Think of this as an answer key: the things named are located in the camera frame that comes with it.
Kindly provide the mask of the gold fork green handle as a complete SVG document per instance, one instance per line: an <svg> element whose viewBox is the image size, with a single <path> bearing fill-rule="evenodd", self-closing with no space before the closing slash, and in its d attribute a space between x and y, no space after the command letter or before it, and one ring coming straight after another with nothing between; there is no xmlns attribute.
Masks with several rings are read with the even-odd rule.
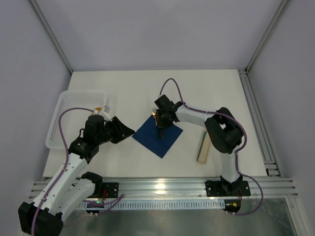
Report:
<svg viewBox="0 0 315 236"><path fill-rule="evenodd" d="M162 134L160 127L158 126L158 113L157 113L156 108L153 108L152 115L155 119L155 125L156 125L156 130L157 130L157 139L161 140L163 138L163 134Z"/></svg>

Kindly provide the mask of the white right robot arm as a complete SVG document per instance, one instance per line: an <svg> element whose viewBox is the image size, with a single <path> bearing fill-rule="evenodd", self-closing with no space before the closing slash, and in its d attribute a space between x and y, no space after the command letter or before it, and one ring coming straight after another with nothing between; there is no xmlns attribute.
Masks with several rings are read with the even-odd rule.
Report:
<svg viewBox="0 0 315 236"><path fill-rule="evenodd" d="M155 105L159 128L169 128L175 122L188 122L201 126L206 129L212 146L220 153L222 164L220 180L205 181L208 197L251 195L248 182L243 180L236 168L237 150L246 135L227 108L203 111L189 107L182 101L173 103L166 95L160 96L155 101Z"/></svg>

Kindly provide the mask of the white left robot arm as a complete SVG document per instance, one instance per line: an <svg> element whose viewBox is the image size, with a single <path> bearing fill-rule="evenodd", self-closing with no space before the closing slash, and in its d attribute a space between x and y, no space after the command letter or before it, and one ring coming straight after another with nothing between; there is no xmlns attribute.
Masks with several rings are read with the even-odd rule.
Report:
<svg viewBox="0 0 315 236"><path fill-rule="evenodd" d="M100 145L117 144L134 133L117 117L106 121L101 115L89 116L51 181L31 203L20 205L18 215L22 232L31 236L58 236L79 204L103 191L103 178L98 174L86 172L72 186L74 180L98 153Z"/></svg>

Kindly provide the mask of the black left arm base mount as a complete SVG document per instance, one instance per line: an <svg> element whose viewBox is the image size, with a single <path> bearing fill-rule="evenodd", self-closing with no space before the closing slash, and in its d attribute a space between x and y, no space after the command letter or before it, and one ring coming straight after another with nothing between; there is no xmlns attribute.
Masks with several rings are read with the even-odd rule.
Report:
<svg viewBox="0 0 315 236"><path fill-rule="evenodd" d="M95 185L95 190L92 196L94 198L117 198L119 193L118 182L100 182Z"/></svg>

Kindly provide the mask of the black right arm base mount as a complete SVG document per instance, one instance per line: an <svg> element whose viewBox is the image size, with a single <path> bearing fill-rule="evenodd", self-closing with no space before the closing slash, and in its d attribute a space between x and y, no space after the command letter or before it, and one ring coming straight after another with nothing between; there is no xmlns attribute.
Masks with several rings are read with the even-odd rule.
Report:
<svg viewBox="0 0 315 236"><path fill-rule="evenodd" d="M249 183L246 180L236 184L221 180L207 180L205 182L205 190L207 197L247 197L251 195Z"/></svg>

